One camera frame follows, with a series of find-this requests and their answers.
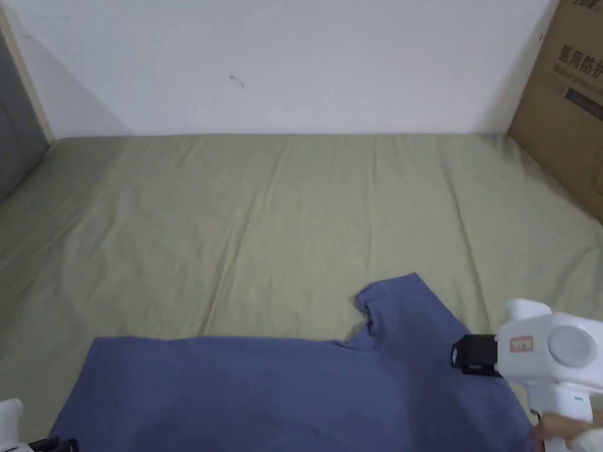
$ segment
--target human hand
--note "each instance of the human hand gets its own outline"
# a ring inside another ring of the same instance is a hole
[[[570,442],[594,428],[603,428],[603,411],[593,411],[593,422],[577,421],[553,413],[545,413],[540,418],[540,423],[534,427],[534,436],[538,439],[537,452],[544,452],[543,441],[552,438],[564,439],[569,447]]]

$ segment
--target gray surface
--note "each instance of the gray surface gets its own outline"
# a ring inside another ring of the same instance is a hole
[[[41,161],[48,143],[0,33],[0,201]]]
[[[0,205],[0,400],[37,439],[95,337],[344,340],[411,272],[471,331],[517,297],[603,320],[602,244],[503,136],[61,140]]]

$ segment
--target blue t-shirt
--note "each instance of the blue t-shirt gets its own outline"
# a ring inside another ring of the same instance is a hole
[[[507,383],[450,368],[467,330],[418,275],[358,309],[347,343],[97,339],[52,434],[85,452],[533,450]]]

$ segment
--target red label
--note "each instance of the red label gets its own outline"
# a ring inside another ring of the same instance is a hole
[[[532,336],[521,336],[511,338],[511,353],[524,353],[534,349],[534,338]]]

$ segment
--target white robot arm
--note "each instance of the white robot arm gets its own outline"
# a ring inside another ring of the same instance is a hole
[[[0,402],[0,452],[32,452],[27,444],[19,443],[22,414],[21,400],[14,398]]]
[[[464,336],[452,347],[453,367],[463,373],[501,376],[522,385],[531,411],[593,420],[591,394],[603,394],[603,323],[554,313],[547,305],[515,299],[511,322],[497,336]],[[567,452],[562,439],[546,452]]]

